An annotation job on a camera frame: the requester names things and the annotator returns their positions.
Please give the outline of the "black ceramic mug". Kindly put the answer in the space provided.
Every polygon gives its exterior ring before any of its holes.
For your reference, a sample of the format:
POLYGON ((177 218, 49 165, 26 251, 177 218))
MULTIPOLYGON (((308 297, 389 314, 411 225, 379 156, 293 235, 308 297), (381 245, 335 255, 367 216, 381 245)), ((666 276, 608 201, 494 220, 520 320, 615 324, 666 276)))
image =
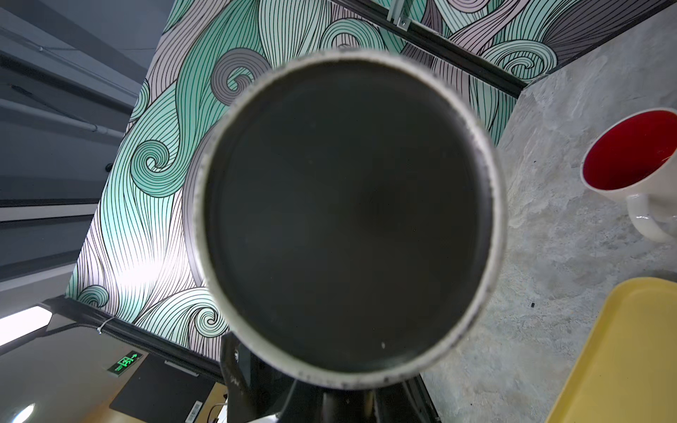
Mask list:
POLYGON ((231 399, 257 401, 243 346, 292 382, 275 421, 428 420, 409 382, 472 329, 506 244, 495 148, 454 90, 383 51, 298 58, 218 121, 192 201, 231 399))

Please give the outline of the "white ceramic mug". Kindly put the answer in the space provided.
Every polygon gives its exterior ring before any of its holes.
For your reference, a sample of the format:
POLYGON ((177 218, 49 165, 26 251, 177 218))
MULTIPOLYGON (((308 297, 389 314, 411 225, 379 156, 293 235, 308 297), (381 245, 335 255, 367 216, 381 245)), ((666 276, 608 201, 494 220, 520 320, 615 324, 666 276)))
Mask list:
POLYGON ((626 205, 645 238, 676 242, 676 111, 647 109, 595 139, 582 160, 589 190, 626 205))

